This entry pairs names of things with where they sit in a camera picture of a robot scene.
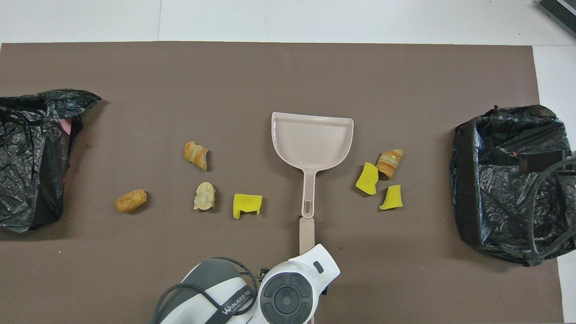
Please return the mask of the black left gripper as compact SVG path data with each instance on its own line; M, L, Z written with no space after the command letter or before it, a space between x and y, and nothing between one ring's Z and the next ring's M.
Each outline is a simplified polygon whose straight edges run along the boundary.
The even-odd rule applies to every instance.
M258 279L264 279L265 276L269 273L271 269L269 267L261 267L261 270L259 272L259 276ZM327 295L328 294L328 289L325 288L323 289L323 291L321 291L321 295Z

